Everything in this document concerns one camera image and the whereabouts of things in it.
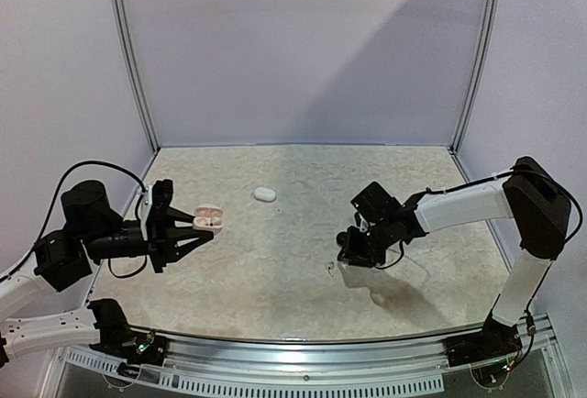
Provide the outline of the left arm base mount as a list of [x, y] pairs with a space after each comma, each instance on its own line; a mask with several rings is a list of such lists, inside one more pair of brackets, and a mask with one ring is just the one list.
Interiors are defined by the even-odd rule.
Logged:
[[97, 343], [89, 348], [124, 359], [127, 364], [162, 366], [169, 346], [168, 338], [156, 330], [132, 330], [127, 318], [114, 299], [91, 301], [87, 305], [94, 315], [94, 329], [99, 332]]

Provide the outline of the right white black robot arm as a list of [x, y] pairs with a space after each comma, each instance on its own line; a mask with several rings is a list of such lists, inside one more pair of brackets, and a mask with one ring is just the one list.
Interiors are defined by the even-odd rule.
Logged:
[[579, 231], [569, 227], [570, 217], [583, 217], [576, 198], [528, 156], [506, 171], [448, 189], [426, 189], [404, 202], [371, 182], [350, 203], [354, 223], [337, 236], [337, 259], [380, 270], [389, 268], [387, 251], [393, 245], [404, 248], [449, 227], [514, 220], [520, 253], [488, 314], [489, 325], [474, 339], [484, 358], [508, 345], [508, 328], [530, 306], [551, 264]]

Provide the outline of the clear earbud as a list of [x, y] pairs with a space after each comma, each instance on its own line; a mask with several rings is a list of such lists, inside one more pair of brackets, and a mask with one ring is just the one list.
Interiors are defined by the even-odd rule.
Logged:
[[335, 273], [335, 263], [334, 262], [330, 261], [327, 264], [327, 273], [330, 277], [334, 276], [334, 273]]

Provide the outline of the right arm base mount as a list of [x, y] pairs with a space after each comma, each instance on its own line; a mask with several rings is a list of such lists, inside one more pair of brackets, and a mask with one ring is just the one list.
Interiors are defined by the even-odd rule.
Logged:
[[515, 353], [515, 357], [505, 365], [504, 369], [510, 370], [519, 365], [531, 351], [536, 334], [535, 320], [528, 309], [525, 310], [524, 319], [527, 334], [530, 336], [526, 351], [523, 351], [517, 325], [507, 326], [498, 322], [493, 311], [490, 311], [479, 331], [446, 337], [442, 340], [444, 355], [448, 359], [449, 366], [456, 367], [499, 359], [511, 353]]

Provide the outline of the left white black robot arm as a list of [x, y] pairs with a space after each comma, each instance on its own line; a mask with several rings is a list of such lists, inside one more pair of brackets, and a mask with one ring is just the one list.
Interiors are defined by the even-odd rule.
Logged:
[[104, 185], [80, 182], [61, 196], [65, 226], [41, 238], [29, 256], [1, 276], [1, 361], [70, 345], [124, 359], [163, 364], [169, 341], [157, 331], [131, 328], [119, 303], [99, 299], [65, 313], [15, 318], [24, 306], [60, 293], [92, 274], [103, 260], [145, 257], [157, 273], [214, 238], [221, 226], [204, 210], [189, 215], [171, 206], [173, 183], [157, 181], [143, 192], [136, 220], [111, 208]]

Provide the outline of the pinkish white round case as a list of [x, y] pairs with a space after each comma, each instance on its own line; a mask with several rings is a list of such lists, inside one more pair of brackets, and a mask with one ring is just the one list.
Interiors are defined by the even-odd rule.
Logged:
[[217, 234], [224, 227], [224, 210], [217, 205], [198, 205], [194, 209], [193, 228]]

